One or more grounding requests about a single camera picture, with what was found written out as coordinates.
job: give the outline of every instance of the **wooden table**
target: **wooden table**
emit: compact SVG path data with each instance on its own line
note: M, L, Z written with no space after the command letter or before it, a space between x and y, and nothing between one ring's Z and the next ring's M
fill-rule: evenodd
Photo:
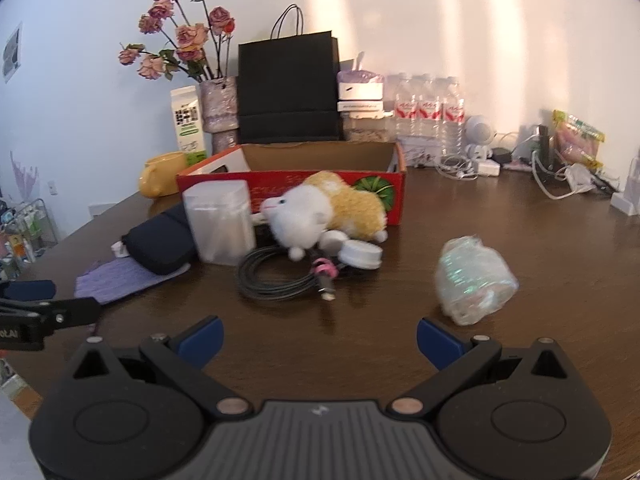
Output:
M129 228L175 203L133 195L49 251L24 279L52 279L60 298ZM207 366L254 403L269 398L372 398L382 403L433 374L417 351L415 327L439 316L433 273L443 244L477 234L498 250L520 290L496 314L460 333L485 333L505 346L539 336L561 342L603 405L613 444L599 478L622 480L640 468L640 229L598 196L559 202L530 176L456 182L411 171L402 225L391 227L376 276L345 281L337 299L305 299L265 308L241 299L234 270L196 264L187 274L107 308L100 335L135 346L151 333L175 334L209 314L225 324L222 352ZM46 350L9 361L46 394L86 337L73 328Z

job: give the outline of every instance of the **triangular cutout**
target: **triangular cutout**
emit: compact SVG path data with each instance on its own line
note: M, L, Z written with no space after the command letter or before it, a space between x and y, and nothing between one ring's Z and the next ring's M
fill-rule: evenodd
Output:
M109 370L106 364L102 360L100 352L95 350L87 352L87 355L80 363L78 370L74 374L74 379L85 379L87 377L97 377L101 375L108 375Z
M556 379L566 379L566 372L559 363L556 354L551 350L545 350L540 354L538 360L531 371L534 375L543 377L555 377Z

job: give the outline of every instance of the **bag handle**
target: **bag handle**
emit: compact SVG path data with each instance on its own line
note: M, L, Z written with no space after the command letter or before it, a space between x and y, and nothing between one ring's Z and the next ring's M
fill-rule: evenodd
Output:
M280 17L273 24L273 28L271 29L271 34L269 36L270 40L276 40L280 38L280 32L282 31L282 25L284 24L284 20L292 10L296 11L296 36L300 36L305 33L305 15L302 12L302 9L296 4L291 4L287 7L284 12L280 15ZM274 38L273 35L276 31L276 27L278 27L278 34Z

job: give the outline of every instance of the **purple cloth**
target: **purple cloth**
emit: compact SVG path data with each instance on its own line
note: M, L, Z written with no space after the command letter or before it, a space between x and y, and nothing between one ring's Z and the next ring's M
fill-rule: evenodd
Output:
M78 276L74 295L76 298L93 296L98 303L107 304L170 280L186 272L190 267L190 264L184 264L171 274L159 276L145 269L131 257L116 258Z

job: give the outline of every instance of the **plush toy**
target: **plush toy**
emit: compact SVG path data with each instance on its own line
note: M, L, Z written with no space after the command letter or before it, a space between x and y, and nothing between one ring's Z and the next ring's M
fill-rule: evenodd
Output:
M351 188L331 171L315 173L284 195L268 198L260 212L293 261L301 260L327 229L359 240L384 242L387 236L385 207L378 196Z
M334 214L328 229L342 231L357 240L386 240L385 206L375 193L353 189L331 171L315 173L303 184L315 186L329 197Z

